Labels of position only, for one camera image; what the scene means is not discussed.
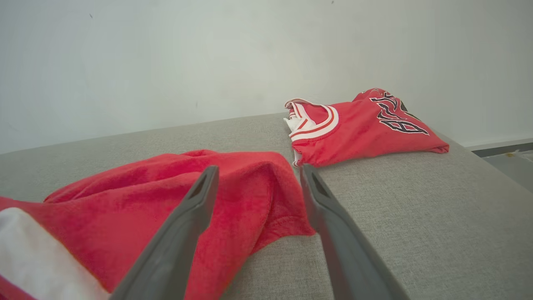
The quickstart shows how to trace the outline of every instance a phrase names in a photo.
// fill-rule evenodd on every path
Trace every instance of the red cloth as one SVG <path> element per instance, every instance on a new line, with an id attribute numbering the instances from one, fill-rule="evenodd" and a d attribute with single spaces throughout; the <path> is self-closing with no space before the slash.
<path id="1" fill-rule="evenodd" d="M 394 152 L 447 153 L 449 145 L 385 90 L 360 93 L 352 102 L 316 105 L 285 103 L 296 166 L 322 167 L 349 159 Z"/>
<path id="2" fill-rule="evenodd" d="M 112 292 L 209 165 L 220 167 L 219 189 L 186 298 L 218 299 L 249 255 L 283 236 L 314 234 L 300 185 L 280 154 L 164 154 L 82 179 L 44 203 L 0 198 L 0 210 L 30 214 Z M 4 284 L 0 291 L 9 288 Z"/>

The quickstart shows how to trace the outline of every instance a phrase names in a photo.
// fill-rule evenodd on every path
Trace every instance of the red towel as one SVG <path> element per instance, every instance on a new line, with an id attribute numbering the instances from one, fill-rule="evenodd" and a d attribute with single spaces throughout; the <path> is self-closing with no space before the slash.
<path id="1" fill-rule="evenodd" d="M 82 179 L 44 203 L 0 198 L 0 212 L 17 207 L 31 215 L 111 293 L 209 165 L 220 168 L 219 189 L 186 298 L 218 299 L 248 256 L 280 237 L 314 234 L 300 185 L 280 154 L 164 154 Z M 4 279 L 0 293 L 22 299 Z"/>

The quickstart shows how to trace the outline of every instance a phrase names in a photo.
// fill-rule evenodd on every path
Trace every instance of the baseboard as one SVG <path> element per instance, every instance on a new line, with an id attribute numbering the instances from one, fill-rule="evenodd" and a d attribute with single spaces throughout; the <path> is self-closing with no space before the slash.
<path id="1" fill-rule="evenodd" d="M 533 138 L 501 141 L 497 143 L 488 143 L 488 144 L 482 144 L 482 145 L 472 145 L 472 146 L 463 145 L 463 147 L 465 147 L 466 149 L 470 151 L 477 151 L 477 150 L 501 148 L 501 147 L 508 147 L 508 146 L 522 145 L 522 144 L 530 144 L 530 143 L 533 143 Z"/>

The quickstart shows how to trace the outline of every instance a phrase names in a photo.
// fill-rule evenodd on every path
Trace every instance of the red basketball jersey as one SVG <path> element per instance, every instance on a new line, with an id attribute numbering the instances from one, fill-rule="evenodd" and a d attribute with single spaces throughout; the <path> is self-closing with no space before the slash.
<path id="1" fill-rule="evenodd" d="M 292 99 L 285 108 L 297 167 L 303 163 L 322 167 L 394 152 L 449 150 L 426 124 L 407 112 L 399 98 L 382 89 L 332 105 Z"/>

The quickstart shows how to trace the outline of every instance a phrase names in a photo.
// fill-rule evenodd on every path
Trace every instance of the couch cushion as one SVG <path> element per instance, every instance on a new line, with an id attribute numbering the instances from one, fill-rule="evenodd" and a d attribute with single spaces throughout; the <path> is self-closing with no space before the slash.
<path id="1" fill-rule="evenodd" d="M 41 201 L 92 174 L 161 153 L 293 153 L 285 114 L 129 133 L 0 155 L 0 195 Z M 458 144 L 321 168 L 412 299 L 533 297 L 533 194 Z M 226 299 L 333 298 L 320 238 L 282 238 L 248 259 Z"/>

